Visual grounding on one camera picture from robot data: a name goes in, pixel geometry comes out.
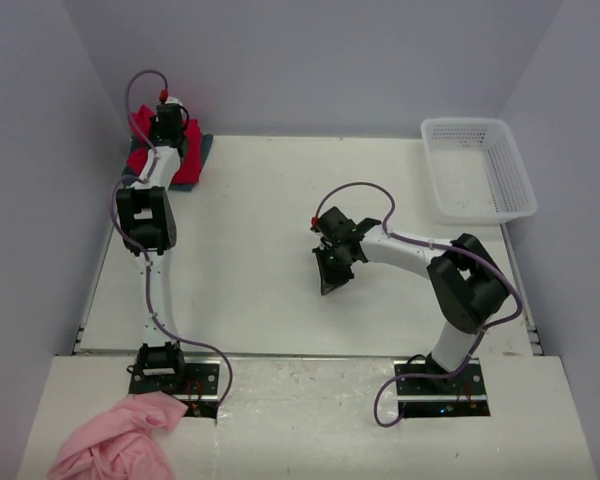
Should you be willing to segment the red t shirt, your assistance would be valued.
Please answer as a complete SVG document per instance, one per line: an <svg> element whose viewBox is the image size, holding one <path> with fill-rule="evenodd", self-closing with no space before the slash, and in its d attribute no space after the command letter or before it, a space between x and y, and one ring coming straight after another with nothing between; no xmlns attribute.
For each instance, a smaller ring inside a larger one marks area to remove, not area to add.
<svg viewBox="0 0 600 480"><path fill-rule="evenodd" d="M187 109L177 100L169 99L167 105L177 105L182 117L182 133L180 143L169 143L164 135L161 137L155 132L156 112L147 105L142 105L136 112L131 113L135 124L130 124L132 129L131 146L127 156L123 173L126 175L140 176L147 160L149 159L149 145L143 136L149 138L156 147L169 146L178 151L180 166L175 172L170 190L191 191L200 180L200 176L213 143L213 136L204 135L197 119L191 119Z"/></svg>

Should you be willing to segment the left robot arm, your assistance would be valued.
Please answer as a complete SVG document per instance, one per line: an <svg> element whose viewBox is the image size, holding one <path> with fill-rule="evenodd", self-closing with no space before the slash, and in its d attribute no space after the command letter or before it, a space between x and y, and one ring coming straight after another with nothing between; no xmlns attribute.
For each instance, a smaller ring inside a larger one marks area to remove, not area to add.
<svg viewBox="0 0 600 480"><path fill-rule="evenodd" d="M132 367L132 391L174 389L184 382L186 362L175 327L170 292L171 253L177 227L168 189L186 159L189 116L181 102L164 96L146 117L130 117L147 146L144 164L121 178L112 200L112 220L135 257L143 285L146 319Z"/></svg>

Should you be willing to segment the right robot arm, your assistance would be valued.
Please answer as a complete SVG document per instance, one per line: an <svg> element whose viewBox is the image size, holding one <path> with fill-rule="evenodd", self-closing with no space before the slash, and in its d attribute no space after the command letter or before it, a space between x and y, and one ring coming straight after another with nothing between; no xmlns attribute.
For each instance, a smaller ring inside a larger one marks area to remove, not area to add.
<svg viewBox="0 0 600 480"><path fill-rule="evenodd" d="M458 375L487 321L513 295L508 280L473 235L446 242L408 238L377 219L356 223L336 207L314 217L311 230L320 237L313 254L323 296L353 280L357 262L393 266L430 282L445 325L425 357L424 370L407 377L446 382Z"/></svg>

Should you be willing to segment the folded grey-blue t shirt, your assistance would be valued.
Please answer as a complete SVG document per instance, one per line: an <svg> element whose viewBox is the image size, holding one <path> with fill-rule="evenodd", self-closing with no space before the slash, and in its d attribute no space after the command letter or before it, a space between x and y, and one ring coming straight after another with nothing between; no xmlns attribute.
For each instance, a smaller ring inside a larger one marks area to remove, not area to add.
<svg viewBox="0 0 600 480"><path fill-rule="evenodd" d="M214 137L211 134L186 135L187 153L183 165L174 175L169 189L190 192L199 183L204 165L209 157ZM140 138L133 136L123 175L139 176L148 156L148 147Z"/></svg>

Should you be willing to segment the white plastic basket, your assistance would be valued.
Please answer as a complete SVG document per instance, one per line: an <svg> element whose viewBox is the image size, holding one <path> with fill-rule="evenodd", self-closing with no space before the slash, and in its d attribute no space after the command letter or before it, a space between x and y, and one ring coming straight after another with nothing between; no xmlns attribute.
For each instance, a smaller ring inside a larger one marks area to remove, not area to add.
<svg viewBox="0 0 600 480"><path fill-rule="evenodd" d="M504 121L432 118L420 131L431 198L443 223L502 225L536 214L536 196Z"/></svg>

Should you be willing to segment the pink t shirt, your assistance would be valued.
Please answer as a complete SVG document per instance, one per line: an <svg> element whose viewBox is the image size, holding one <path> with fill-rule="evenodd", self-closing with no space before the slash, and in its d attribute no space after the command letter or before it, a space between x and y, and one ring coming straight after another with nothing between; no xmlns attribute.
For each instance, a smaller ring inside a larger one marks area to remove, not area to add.
<svg viewBox="0 0 600 480"><path fill-rule="evenodd" d="M60 447L49 479L174 479L153 434L171 433L187 411L162 392L131 395L96 415Z"/></svg>

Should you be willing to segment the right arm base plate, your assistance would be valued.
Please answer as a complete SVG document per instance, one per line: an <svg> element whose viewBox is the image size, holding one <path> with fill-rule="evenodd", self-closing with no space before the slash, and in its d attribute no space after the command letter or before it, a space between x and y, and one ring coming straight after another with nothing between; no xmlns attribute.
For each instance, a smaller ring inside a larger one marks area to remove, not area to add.
<svg viewBox="0 0 600 480"><path fill-rule="evenodd" d="M478 361L471 361L458 376L442 382L400 379L396 392L402 419L488 417L491 414Z"/></svg>

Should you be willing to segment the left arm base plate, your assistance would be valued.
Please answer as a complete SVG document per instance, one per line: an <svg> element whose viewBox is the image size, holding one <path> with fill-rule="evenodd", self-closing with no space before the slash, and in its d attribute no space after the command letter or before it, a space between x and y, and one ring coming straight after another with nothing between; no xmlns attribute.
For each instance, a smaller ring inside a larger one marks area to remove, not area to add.
<svg viewBox="0 0 600 480"><path fill-rule="evenodd" d="M190 362L182 373L143 376L141 368L129 365L128 393L132 395L163 392L186 406L185 417L217 419L220 364Z"/></svg>

